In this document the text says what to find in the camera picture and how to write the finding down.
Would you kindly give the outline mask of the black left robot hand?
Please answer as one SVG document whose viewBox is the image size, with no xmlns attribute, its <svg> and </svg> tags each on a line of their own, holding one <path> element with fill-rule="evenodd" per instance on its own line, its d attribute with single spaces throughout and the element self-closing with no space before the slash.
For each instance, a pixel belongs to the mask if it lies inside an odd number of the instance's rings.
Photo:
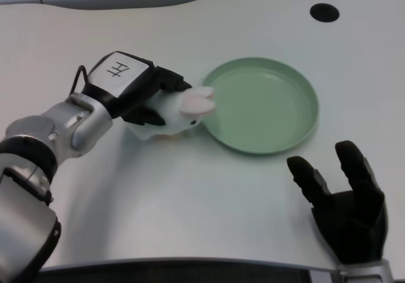
<svg viewBox="0 0 405 283">
<path fill-rule="evenodd" d="M 79 66 L 71 91 L 81 75 L 85 82 L 82 94 L 100 102 L 112 119 L 120 117 L 136 125 L 164 126 L 164 118 L 146 103 L 159 91 L 191 88 L 183 76 L 122 51 L 107 54 L 89 72 Z"/>
</svg>

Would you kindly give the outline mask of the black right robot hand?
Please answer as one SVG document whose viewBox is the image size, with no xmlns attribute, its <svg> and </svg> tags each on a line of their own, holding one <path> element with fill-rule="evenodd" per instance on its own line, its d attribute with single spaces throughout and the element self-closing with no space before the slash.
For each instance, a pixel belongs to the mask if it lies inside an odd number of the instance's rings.
<svg viewBox="0 0 405 283">
<path fill-rule="evenodd" d="M 335 151 L 349 191 L 332 194 L 321 173 L 300 156 L 288 158 L 287 166 L 312 204 L 315 224 L 336 259 L 344 265 L 379 261 L 388 233 L 385 194 L 353 142 L 338 142 Z"/>
</svg>

